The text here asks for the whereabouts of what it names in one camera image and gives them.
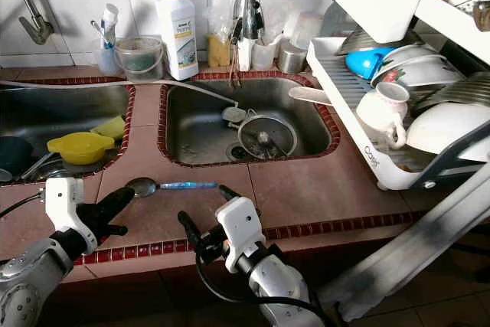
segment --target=tiled countertop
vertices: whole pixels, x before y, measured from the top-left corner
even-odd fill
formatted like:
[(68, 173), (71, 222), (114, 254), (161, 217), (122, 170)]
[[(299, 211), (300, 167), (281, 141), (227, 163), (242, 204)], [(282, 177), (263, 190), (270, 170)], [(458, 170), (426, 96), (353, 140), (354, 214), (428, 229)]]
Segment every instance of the tiled countertop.
[[(94, 75), (87, 67), (0, 70), (0, 79), (9, 80)], [(315, 82), (310, 74), (304, 75)], [(267, 237), (279, 239), (284, 250), (295, 250), (392, 237), (449, 193), (380, 191), (335, 113), (332, 117), (340, 130), (340, 143), (334, 152), (319, 158), (199, 168), (176, 164), (157, 146), (160, 89), (136, 86), (128, 148), (111, 166), (85, 179), (86, 201), (100, 201), (140, 176), (157, 182), (217, 181), (252, 198), (262, 212)], [(34, 194), (38, 187), (0, 187), (0, 208)], [(157, 191), (134, 200), (113, 221), (126, 225), (128, 234), (109, 238), (97, 255), (75, 267), (72, 280), (192, 263), (177, 213), (187, 211), (205, 231), (216, 224), (214, 211), (223, 203), (212, 189)], [(52, 231), (44, 206), (38, 201), (26, 204), (0, 220), (0, 259), (19, 254)]]

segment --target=double sink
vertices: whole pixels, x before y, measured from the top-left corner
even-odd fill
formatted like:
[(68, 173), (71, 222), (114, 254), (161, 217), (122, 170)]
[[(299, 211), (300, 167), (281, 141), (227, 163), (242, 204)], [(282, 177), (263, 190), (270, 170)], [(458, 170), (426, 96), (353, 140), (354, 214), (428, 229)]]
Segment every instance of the double sink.
[[(294, 100), (287, 78), (255, 78), (232, 89), (226, 80), (189, 81), (239, 102), (243, 109), (289, 123), (298, 143), (290, 158), (321, 155), (331, 143), (324, 119), (312, 103)], [(222, 119), (229, 103), (182, 87), (162, 87), (160, 130), (164, 155), (183, 165), (212, 165), (257, 160), (238, 143), (237, 131)], [(87, 131), (114, 116), (125, 115), (129, 91), (124, 86), (0, 90), (0, 136), (26, 139), (35, 162), (47, 153), (46, 141), (71, 132)]]

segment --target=drain strainer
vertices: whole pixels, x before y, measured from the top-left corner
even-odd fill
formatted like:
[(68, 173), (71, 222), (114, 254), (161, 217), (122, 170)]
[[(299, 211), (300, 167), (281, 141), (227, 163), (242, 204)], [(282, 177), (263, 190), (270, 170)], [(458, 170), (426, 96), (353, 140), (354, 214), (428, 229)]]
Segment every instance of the drain strainer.
[(250, 155), (241, 146), (240, 143), (235, 142), (228, 146), (226, 151), (227, 157), (230, 161), (250, 161), (253, 160), (253, 156)]

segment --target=cable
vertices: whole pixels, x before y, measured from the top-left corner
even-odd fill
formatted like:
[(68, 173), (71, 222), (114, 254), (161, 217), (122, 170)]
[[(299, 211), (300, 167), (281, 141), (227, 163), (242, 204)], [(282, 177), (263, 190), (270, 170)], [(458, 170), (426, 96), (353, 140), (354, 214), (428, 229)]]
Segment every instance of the cable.
[(22, 201), (19, 201), (16, 204), (13, 204), (12, 206), (7, 207), (5, 210), (0, 212), (0, 218), (4, 217), (6, 214), (9, 214), (14, 209), (21, 207), (23, 204), (26, 204), (26, 203), (33, 201), (34, 199), (38, 199), (38, 198), (41, 198), (41, 193), (36, 193), (35, 195), (32, 195), (31, 197), (24, 198)]
[(196, 268), (198, 271), (199, 278), (202, 283), (207, 287), (209, 291), (211, 291), (218, 298), (226, 301), (226, 302), (235, 302), (235, 303), (243, 303), (243, 304), (252, 304), (252, 305), (260, 305), (260, 304), (286, 304), (290, 306), (298, 306), (300, 308), (309, 310), (312, 313), (315, 313), (318, 316), (325, 326), (327, 327), (335, 327), (335, 324), (330, 320), (329, 317), (318, 307), (310, 304), (309, 302), (304, 302), (299, 299), (286, 298), (282, 296), (262, 296), (255, 297), (253, 299), (236, 299), (231, 296), (228, 296), (221, 292), (206, 276), (204, 271), (202, 270), (202, 262), (201, 262), (201, 250), (199, 246), (196, 247)]

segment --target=white mug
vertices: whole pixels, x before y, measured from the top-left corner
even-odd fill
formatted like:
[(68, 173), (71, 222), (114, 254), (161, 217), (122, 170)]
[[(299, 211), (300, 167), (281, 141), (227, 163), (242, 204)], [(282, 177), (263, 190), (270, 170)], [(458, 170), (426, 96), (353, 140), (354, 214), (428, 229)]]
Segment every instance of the white mug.
[(355, 111), (363, 123), (384, 136), (392, 149), (400, 149), (407, 142), (402, 122), (407, 114), (409, 98), (410, 94), (403, 86), (380, 82), (375, 90), (364, 95)]

